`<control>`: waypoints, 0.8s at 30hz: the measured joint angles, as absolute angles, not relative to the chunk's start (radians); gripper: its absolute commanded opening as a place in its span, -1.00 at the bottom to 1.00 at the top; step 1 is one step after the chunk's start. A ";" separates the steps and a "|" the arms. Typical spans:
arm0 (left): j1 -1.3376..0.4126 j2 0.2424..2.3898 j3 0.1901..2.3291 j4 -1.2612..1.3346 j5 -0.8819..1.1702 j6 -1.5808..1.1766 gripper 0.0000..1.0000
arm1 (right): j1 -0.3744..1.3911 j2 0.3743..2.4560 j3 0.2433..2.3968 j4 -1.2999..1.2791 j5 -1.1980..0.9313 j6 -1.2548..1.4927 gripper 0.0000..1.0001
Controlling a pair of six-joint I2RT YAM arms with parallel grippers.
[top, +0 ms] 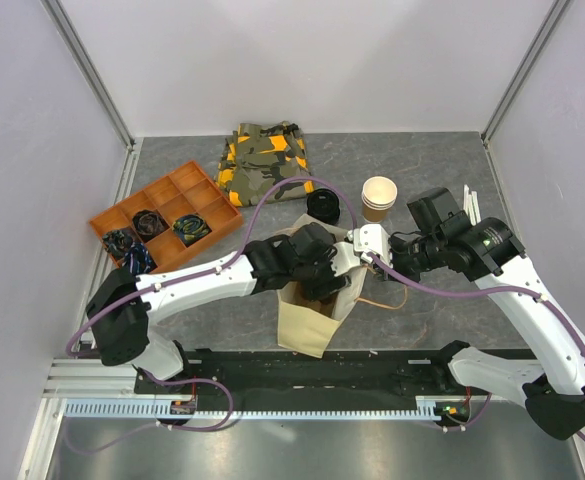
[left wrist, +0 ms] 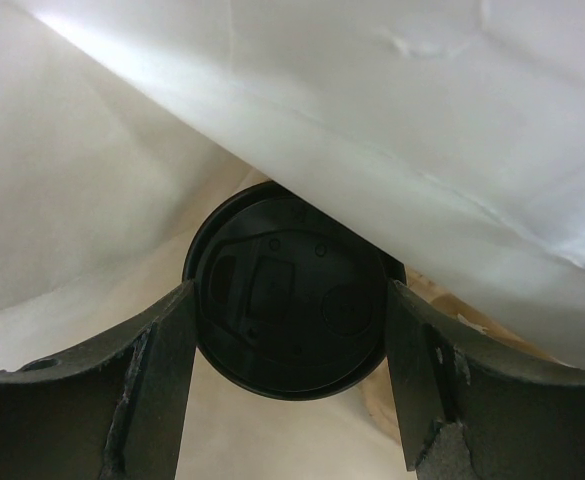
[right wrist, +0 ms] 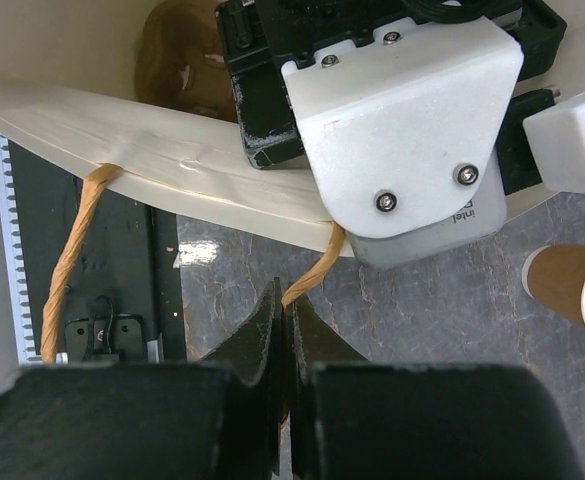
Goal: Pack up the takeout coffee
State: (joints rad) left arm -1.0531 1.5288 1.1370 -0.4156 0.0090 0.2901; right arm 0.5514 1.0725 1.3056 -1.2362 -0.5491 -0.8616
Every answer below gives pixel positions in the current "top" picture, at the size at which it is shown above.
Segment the brown paper bag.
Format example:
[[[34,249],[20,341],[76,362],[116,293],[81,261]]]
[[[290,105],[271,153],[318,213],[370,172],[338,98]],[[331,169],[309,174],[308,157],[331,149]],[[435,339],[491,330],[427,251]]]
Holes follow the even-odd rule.
[[[293,235],[313,224],[320,226],[334,240],[334,255],[336,243],[342,241],[351,243],[346,238],[349,230],[328,225],[306,214],[302,215],[293,226],[285,228],[283,232]],[[361,295],[366,275],[373,271],[372,263],[361,261],[359,268],[347,273],[351,278],[351,285],[338,294],[332,295],[325,303],[303,299],[299,282],[291,282],[278,290],[278,345],[297,353],[320,358],[334,334],[357,304],[368,304],[390,311],[403,308],[407,303],[407,292],[402,293],[401,302],[397,305],[380,303]]]

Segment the stack of paper cups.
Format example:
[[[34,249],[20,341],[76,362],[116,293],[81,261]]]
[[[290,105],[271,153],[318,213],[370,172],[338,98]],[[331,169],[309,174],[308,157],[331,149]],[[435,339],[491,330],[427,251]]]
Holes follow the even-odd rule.
[[[362,213],[367,223],[383,221],[398,196],[396,184],[389,178],[374,176],[367,179],[362,187]]]

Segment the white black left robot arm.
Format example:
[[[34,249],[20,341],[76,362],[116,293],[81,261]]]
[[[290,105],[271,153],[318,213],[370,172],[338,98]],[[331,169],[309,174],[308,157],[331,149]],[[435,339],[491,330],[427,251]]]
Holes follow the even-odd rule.
[[[168,392],[183,392],[192,371],[181,345],[156,332],[160,321],[217,300],[276,291],[290,283],[307,300],[324,302],[350,286],[349,273],[360,264],[350,242],[337,240],[311,222],[190,268],[138,276],[117,269],[87,308],[98,358],[105,366],[131,364]]]

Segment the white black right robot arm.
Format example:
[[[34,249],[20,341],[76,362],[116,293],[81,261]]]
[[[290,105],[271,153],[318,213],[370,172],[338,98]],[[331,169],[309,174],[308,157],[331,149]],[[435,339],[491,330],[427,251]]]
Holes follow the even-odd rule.
[[[566,440],[585,427],[585,335],[556,305],[525,248],[501,220],[472,223],[446,188],[408,202],[419,235],[391,236],[390,257],[370,257],[394,279],[440,297],[487,296],[534,354],[508,360],[455,341],[430,368],[439,392],[474,387],[522,406],[545,433]]]

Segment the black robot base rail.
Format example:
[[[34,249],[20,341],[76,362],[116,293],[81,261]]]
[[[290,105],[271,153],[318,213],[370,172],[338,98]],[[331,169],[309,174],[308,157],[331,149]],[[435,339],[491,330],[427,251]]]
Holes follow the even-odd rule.
[[[484,392],[464,387],[444,370],[436,350],[329,351],[314,358],[289,351],[186,353],[182,376],[223,384],[236,405],[391,407],[417,396],[457,397]]]

